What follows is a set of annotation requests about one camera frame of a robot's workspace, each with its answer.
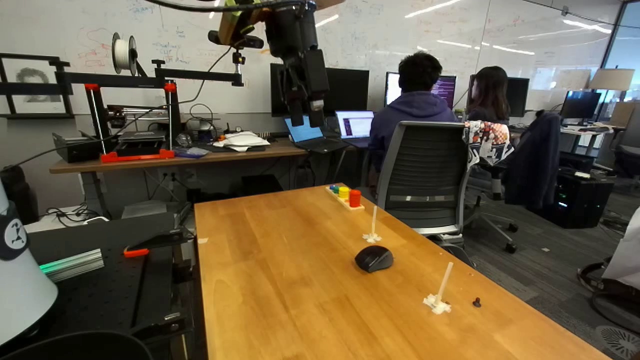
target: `open laptop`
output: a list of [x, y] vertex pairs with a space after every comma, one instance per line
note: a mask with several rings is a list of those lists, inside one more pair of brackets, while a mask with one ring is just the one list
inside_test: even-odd
[[369, 146], [373, 111], [336, 111], [342, 141], [359, 148]]
[[311, 127], [307, 115], [304, 116], [304, 124], [300, 126], [291, 126], [290, 117], [284, 118], [284, 122], [289, 128], [293, 144], [300, 149], [324, 154], [347, 146], [340, 139], [325, 138], [319, 127]]

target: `chair wheel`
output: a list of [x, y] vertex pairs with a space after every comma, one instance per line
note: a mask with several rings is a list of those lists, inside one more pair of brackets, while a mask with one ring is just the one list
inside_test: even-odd
[[518, 247], [513, 243], [507, 243], [507, 245], [504, 247], [504, 250], [510, 254], [515, 254], [516, 250], [518, 250]]

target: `black computer mouse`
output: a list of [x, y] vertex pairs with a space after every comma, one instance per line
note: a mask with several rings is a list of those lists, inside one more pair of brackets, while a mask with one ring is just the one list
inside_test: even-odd
[[386, 247], [371, 245], [356, 255], [356, 264], [366, 272], [386, 269], [394, 263], [394, 256]]

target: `desk lamp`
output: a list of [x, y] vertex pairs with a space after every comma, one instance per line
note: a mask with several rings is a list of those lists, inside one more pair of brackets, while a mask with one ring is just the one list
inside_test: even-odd
[[631, 80], [634, 77], [634, 69], [598, 69], [593, 79], [589, 83], [590, 89], [607, 90], [604, 94], [602, 104], [598, 109], [596, 121], [600, 120], [600, 113], [604, 107], [609, 90], [625, 92], [631, 87]]
[[0, 183], [0, 345], [36, 323], [58, 296], [28, 247], [27, 232]]

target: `monitor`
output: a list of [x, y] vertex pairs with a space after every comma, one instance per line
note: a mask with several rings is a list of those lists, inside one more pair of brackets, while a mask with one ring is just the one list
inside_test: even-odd
[[[402, 94], [398, 81], [400, 75], [397, 72], [387, 72], [387, 85], [385, 87], [385, 106], [392, 103]], [[447, 101], [449, 109], [453, 109], [453, 96], [456, 91], [456, 76], [442, 75], [433, 85], [434, 94]]]
[[336, 111], [335, 116], [343, 139], [369, 137], [373, 111]]
[[[271, 115], [285, 116], [289, 109], [282, 100], [279, 73], [282, 64], [271, 64]], [[324, 96], [324, 114], [335, 115], [341, 110], [366, 110], [369, 99], [369, 71], [354, 69], [326, 69], [329, 91]]]
[[[474, 86], [476, 75], [469, 78], [469, 90], [467, 94], [467, 107], [471, 105], [471, 89]], [[509, 116], [523, 117], [527, 107], [527, 96], [529, 94], [529, 79], [509, 78], [507, 83], [507, 103], [509, 104]]]
[[293, 138], [293, 142], [303, 142], [305, 140], [321, 138], [323, 136], [322, 131], [319, 127], [311, 127], [311, 124], [309, 124], [309, 116], [304, 115], [303, 119], [304, 123], [302, 125], [292, 126], [291, 118], [284, 118], [284, 122], [289, 128], [289, 132], [291, 134], [291, 138]]
[[560, 116], [566, 119], [590, 119], [598, 107], [601, 93], [569, 91], [564, 98]]

